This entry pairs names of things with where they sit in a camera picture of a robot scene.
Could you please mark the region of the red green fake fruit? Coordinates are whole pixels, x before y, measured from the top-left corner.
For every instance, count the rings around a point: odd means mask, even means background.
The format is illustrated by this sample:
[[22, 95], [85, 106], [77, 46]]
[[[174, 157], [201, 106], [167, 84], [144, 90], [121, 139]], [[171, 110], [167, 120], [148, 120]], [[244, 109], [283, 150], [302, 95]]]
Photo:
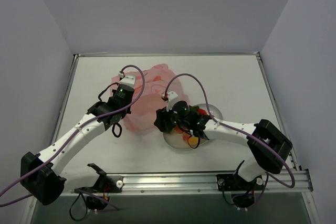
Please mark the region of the red green fake fruit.
[[198, 115], [208, 115], [207, 111], [202, 109], [200, 106], [192, 106], [191, 109], [195, 111]]

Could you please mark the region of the orange fake peach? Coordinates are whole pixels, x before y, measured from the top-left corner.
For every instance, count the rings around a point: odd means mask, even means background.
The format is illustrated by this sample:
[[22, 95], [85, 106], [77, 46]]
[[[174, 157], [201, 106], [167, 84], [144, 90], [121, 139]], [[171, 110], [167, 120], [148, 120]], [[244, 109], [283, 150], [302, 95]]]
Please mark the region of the orange fake peach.
[[201, 139], [199, 137], [194, 137], [194, 136], [190, 136], [187, 139], [187, 144], [189, 145], [190, 148], [192, 149], [196, 149], [199, 147], [201, 143]]

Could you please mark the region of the pink plastic bag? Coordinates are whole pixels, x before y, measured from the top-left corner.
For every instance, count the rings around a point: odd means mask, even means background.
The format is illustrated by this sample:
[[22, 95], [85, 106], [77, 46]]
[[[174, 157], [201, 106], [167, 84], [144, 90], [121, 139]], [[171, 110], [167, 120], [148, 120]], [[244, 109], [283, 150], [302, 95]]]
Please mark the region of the pink plastic bag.
[[[141, 75], [138, 71], [129, 71], [125, 74], [135, 76], [134, 100], [142, 89]], [[145, 77], [144, 91], [138, 101], [131, 106], [131, 114], [127, 114], [123, 119], [125, 128], [133, 133], [144, 133], [155, 128], [156, 111], [166, 106], [161, 95], [165, 92], [169, 81], [176, 75], [165, 63], [143, 70], [143, 74]], [[180, 99], [187, 103], [190, 102], [179, 79], [172, 82], [169, 90], [174, 91]]]

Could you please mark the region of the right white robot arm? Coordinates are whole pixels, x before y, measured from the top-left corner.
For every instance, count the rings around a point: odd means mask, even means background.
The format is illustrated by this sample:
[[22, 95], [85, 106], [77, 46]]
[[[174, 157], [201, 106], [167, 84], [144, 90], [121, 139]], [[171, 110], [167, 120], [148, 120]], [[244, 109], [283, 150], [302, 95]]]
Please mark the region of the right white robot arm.
[[286, 159], [292, 143], [268, 120], [258, 123], [234, 123], [201, 113], [196, 106], [179, 101], [170, 108], [156, 111], [154, 125], [162, 133], [171, 133], [178, 128], [190, 137], [195, 137], [191, 148], [199, 147], [202, 140], [222, 140], [250, 149], [252, 156], [237, 168], [236, 175], [246, 182], [265, 173], [279, 174], [288, 168]]

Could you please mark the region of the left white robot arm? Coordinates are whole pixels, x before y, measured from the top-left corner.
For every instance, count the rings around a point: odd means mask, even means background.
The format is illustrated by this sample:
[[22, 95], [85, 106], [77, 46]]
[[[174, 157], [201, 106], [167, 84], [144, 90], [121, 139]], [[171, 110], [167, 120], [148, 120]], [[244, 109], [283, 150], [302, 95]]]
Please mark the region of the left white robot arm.
[[67, 189], [70, 177], [65, 166], [90, 141], [101, 135], [130, 113], [135, 80], [123, 78], [108, 101], [98, 101], [64, 136], [38, 154], [26, 153], [21, 158], [20, 182], [40, 203], [49, 205]]

